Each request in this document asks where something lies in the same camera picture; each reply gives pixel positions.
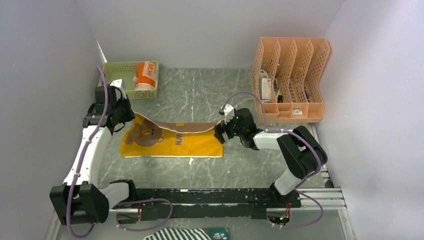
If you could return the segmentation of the yellow brown towel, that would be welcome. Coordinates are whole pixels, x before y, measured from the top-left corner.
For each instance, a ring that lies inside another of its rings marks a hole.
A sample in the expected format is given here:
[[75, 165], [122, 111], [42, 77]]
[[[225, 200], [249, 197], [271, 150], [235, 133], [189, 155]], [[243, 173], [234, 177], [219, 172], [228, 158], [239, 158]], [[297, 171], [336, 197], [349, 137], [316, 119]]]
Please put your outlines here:
[[214, 137], [215, 122], [162, 122], [136, 113], [123, 135], [124, 158], [221, 158], [224, 146]]

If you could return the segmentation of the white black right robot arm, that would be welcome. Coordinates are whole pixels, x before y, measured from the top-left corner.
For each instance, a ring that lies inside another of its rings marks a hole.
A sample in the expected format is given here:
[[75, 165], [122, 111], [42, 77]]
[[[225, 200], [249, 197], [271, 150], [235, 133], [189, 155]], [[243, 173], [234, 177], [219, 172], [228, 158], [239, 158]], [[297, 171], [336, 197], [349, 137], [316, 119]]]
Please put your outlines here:
[[227, 104], [219, 111], [224, 117], [214, 126], [214, 136], [221, 144], [238, 137], [241, 144], [251, 150], [279, 150], [287, 169], [269, 187], [270, 202], [282, 207], [307, 178], [320, 172], [328, 156], [305, 126], [293, 130], [270, 130], [257, 127], [247, 108], [235, 109]]

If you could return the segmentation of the orange white patterned towel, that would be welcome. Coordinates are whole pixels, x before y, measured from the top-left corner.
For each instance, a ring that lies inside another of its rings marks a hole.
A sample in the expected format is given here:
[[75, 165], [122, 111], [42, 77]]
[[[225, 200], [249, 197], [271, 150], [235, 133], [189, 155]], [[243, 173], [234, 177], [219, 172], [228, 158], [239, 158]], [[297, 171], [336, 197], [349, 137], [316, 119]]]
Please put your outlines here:
[[134, 89], [154, 90], [157, 86], [157, 64], [154, 61], [144, 61], [135, 68]]

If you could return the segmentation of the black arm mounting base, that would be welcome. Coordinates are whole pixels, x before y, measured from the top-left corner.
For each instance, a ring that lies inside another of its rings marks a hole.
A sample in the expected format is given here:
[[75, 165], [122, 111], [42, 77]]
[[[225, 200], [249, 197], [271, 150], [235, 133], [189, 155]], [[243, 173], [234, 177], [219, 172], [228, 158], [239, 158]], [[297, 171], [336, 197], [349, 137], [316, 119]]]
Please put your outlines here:
[[140, 213], [140, 220], [249, 217], [265, 220], [272, 210], [301, 207], [300, 196], [279, 197], [269, 188], [138, 188], [134, 198], [113, 207], [118, 213]]

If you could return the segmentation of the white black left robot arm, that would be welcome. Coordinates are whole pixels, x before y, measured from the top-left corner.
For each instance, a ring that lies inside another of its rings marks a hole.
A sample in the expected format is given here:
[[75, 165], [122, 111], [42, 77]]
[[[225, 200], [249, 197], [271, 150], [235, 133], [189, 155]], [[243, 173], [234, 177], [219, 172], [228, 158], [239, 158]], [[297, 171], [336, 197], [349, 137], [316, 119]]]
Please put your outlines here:
[[132, 208], [139, 200], [130, 179], [112, 181], [103, 189], [98, 187], [100, 165], [115, 127], [134, 120], [135, 113], [122, 87], [98, 86], [94, 93], [95, 103], [82, 121], [82, 140], [74, 164], [63, 183], [53, 186], [49, 193], [63, 226], [104, 223], [109, 210], [118, 203]]

